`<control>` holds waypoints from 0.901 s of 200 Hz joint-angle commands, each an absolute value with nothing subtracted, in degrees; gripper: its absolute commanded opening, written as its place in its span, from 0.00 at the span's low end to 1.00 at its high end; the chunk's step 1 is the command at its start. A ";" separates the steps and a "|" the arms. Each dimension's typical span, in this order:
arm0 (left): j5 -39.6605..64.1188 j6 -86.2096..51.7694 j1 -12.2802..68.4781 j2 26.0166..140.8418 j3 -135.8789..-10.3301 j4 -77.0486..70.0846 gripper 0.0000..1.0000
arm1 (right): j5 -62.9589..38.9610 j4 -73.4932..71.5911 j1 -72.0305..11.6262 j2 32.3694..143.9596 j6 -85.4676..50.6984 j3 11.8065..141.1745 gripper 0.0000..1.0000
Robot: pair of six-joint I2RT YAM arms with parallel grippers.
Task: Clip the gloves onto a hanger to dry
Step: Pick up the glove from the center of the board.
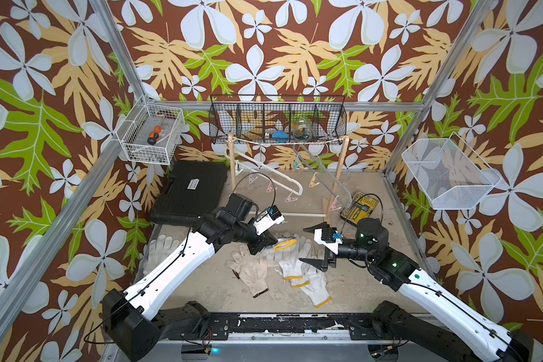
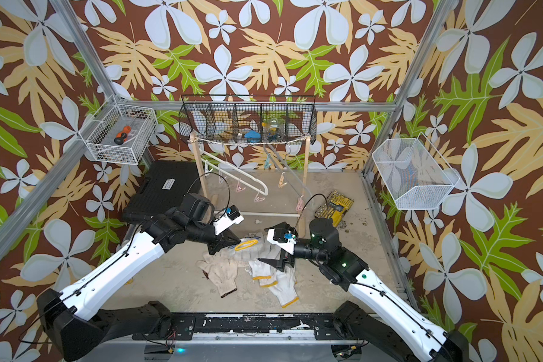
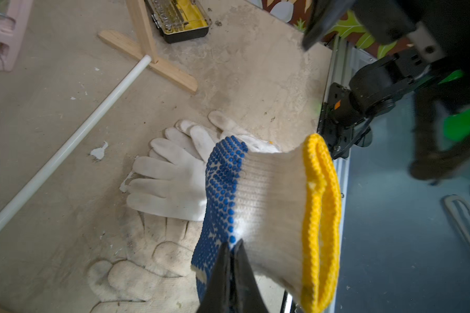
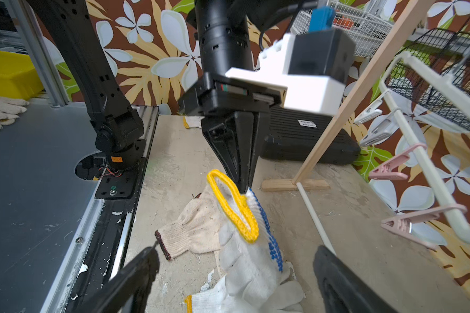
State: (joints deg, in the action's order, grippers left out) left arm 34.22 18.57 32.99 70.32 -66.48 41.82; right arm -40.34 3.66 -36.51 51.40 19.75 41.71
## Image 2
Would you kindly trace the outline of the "beige cotton glove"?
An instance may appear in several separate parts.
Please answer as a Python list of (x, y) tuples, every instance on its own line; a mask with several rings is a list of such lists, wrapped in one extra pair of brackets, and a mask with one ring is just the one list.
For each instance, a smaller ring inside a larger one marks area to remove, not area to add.
[(196, 265), (214, 284), (221, 298), (237, 291), (235, 279), (238, 275), (238, 261), (228, 254), (221, 251), (214, 255), (205, 253)]

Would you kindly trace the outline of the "blue dotted yellow cuff glove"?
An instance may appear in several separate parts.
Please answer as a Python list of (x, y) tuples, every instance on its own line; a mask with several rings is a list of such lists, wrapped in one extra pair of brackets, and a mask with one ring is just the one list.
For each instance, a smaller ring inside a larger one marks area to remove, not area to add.
[(239, 244), (229, 248), (229, 256), (235, 261), (248, 264), (266, 256), (270, 248), (270, 243), (265, 240), (262, 232), (251, 233), (242, 238)]

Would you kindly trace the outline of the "white clip hanger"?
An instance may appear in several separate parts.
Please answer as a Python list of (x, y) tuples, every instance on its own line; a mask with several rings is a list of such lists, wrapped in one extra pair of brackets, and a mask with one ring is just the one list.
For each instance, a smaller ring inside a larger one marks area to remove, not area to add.
[(206, 169), (215, 170), (224, 179), (234, 179), (237, 182), (236, 192), (242, 192), (246, 189), (255, 191), (255, 202), (263, 202), (268, 196), (268, 186), (259, 178), (206, 151), (201, 150), (201, 155)]

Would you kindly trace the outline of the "wooden drying rack frame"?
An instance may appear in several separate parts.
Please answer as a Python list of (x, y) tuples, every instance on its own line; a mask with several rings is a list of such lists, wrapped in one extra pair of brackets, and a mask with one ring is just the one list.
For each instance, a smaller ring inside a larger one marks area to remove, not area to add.
[[(311, 137), (307, 136), (303, 140), (305, 143), (305, 152), (303, 175), (301, 177), (295, 174), (295, 170), (289, 168), (287, 162), (280, 157), (277, 150), (272, 147), (270, 143), (263, 144), (263, 148), (266, 152), (268, 150), (271, 151), (275, 155), (275, 157), (283, 163), (283, 171), (288, 171), (294, 176), (295, 180), (301, 184), (301, 189), (298, 189), (295, 186), (293, 187), (293, 189), (296, 192), (300, 192), (299, 196), (302, 200), (306, 197), (306, 193), (310, 192), (309, 188), (307, 187), (307, 181), (309, 178), (309, 149), (311, 146)], [(240, 182), (240, 184), (243, 184), (245, 187), (254, 190), (257, 195), (265, 197), (269, 196), (269, 188), (264, 181), (255, 177), (252, 173), (242, 170), (231, 162), (223, 161), (222, 159), (211, 155), (209, 152), (201, 150), (199, 144), (203, 142), (207, 142), (207, 140), (200, 138), (197, 135), (196, 131), (191, 131), (189, 144), (193, 149), (195, 155), (195, 164), (197, 167), (197, 171), (199, 172), (198, 180), (201, 183), (201, 190), (204, 197), (210, 197), (208, 194), (208, 184), (205, 180), (205, 176), (208, 175), (208, 173), (205, 172), (205, 165), (208, 167), (212, 167), (216, 171), (217, 176), (223, 176), (223, 181), (226, 181), (226, 178), (230, 177)]]

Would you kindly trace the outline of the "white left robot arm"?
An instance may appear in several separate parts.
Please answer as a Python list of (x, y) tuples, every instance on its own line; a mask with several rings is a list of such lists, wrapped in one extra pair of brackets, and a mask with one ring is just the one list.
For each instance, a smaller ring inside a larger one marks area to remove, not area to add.
[(211, 207), (204, 196), (186, 194), (180, 206), (144, 222), (126, 246), (95, 270), (62, 291), (49, 289), (38, 298), (42, 328), (65, 360), (79, 360), (98, 345), (122, 336), (164, 338), (174, 332), (172, 313), (160, 302), (116, 310), (105, 310), (103, 305), (138, 272), (179, 244), (204, 244), (211, 255), (239, 244), (230, 231), (244, 220), (239, 209), (228, 206), (220, 217), (211, 216), (205, 222)]

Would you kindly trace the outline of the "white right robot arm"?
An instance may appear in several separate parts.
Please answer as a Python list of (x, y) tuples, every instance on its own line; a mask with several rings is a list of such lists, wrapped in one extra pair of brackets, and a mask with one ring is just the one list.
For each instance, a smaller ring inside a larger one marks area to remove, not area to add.
[(309, 238), (300, 238), (287, 223), (266, 229), (265, 240), (281, 252), (278, 259), (263, 262), (281, 271), (296, 259), (305, 259), (330, 283), (376, 313), (372, 317), (352, 302), (343, 303), (333, 316), (336, 329), (345, 337), (368, 342), (396, 361), (470, 359), (466, 337), (458, 330), (447, 332), (402, 300), (365, 261), (342, 246), (331, 220), (313, 219), (309, 232)]

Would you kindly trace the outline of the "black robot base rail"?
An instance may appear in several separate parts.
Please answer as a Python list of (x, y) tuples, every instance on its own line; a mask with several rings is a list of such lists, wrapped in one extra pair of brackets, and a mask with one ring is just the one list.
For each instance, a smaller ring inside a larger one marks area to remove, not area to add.
[(150, 333), (138, 333), (133, 339), (159, 341), (167, 337), (176, 342), (197, 342), (202, 337), (280, 337), (316, 341), (357, 341), (355, 335), (330, 313), (214, 314), (173, 313), (161, 327)]

